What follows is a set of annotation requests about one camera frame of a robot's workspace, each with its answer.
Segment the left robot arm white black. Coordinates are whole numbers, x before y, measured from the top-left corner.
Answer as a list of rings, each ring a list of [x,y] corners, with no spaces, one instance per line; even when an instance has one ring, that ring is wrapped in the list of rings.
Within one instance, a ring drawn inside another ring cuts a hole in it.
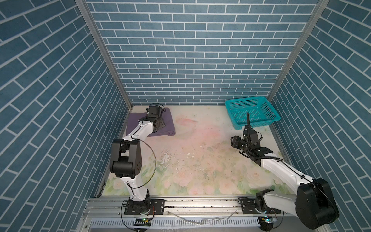
[[[126,185],[130,200],[134,202],[143,203],[149,199],[149,190],[140,177],[143,165],[141,143],[163,127],[165,124],[162,117],[146,116],[139,120],[138,125],[127,136],[112,142],[110,173]]]

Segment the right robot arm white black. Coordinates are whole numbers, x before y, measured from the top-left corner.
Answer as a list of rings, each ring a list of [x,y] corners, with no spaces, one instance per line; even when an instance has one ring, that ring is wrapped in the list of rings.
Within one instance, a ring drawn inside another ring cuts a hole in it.
[[[293,191],[293,194],[287,195],[276,193],[272,189],[256,193],[254,204],[259,213],[268,213],[272,209],[287,212],[312,230],[331,224],[340,216],[326,180],[305,175],[250,138],[234,136],[231,138],[231,146],[238,149],[244,157],[276,175]]]

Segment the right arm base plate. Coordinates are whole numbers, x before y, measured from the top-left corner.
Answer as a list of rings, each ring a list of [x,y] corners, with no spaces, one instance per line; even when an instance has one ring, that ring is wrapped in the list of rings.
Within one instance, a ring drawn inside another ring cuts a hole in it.
[[[251,199],[248,197],[239,197],[237,199],[238,204],[241,206],[242,213],[244,215],[252,215],[252,214],[273,214],[279,215],[282,213],[281,210],[274,209],[274,208],[265,208],[265,209],[258,209],[255,204],[255,199]]]

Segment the teal plastic basket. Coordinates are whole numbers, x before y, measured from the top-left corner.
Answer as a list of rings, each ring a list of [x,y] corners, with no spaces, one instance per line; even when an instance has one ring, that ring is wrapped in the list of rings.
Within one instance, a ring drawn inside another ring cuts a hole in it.
[[[253,128],[269,126],[281,119],[273,105],[262,96],[226,100],[225,106],[236,130],[247,125],[247,113]]]

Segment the purple trousers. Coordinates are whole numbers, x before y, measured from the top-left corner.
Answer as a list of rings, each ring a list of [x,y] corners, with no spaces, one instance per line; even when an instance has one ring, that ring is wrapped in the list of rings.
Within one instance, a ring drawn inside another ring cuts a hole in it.
[[[162,119],[165,127],[159,129],[157,132],[152,133],[149,137],[155,136],[174,136],[176,134],[175,126],[173,123],[173,117],[169,108],[165,108],[166,112],[162,113]],[[126,135],[132,132],[138,126],[138,120],[145,117],[147,112],[143,113],[130,113],[128,116],[128,123],[126,127]]]

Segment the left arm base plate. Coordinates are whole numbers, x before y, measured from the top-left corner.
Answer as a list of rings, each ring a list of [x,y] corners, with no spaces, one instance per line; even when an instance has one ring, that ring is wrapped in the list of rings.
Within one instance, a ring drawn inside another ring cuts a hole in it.
[[[163,215],[164,208],[164,199],[151,199],[141,202],[127,200],[123,204],[124,215]]]

